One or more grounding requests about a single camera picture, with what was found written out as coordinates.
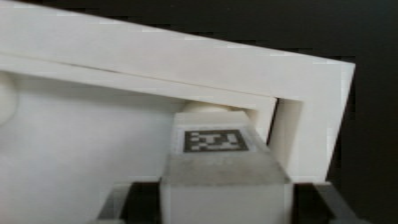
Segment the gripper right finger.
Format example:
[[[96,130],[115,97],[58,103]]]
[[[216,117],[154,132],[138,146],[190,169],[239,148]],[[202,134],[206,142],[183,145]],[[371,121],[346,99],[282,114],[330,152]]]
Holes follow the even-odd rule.
[[[293,193],[291,224],[371,224],[359,218],[328,182],[296,184]]]

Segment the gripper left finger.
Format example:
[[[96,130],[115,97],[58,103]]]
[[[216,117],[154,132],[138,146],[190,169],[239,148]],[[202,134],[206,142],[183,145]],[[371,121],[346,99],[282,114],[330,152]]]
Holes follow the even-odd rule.
[[[161,224],[160,182],[115,184],[87,224]]]

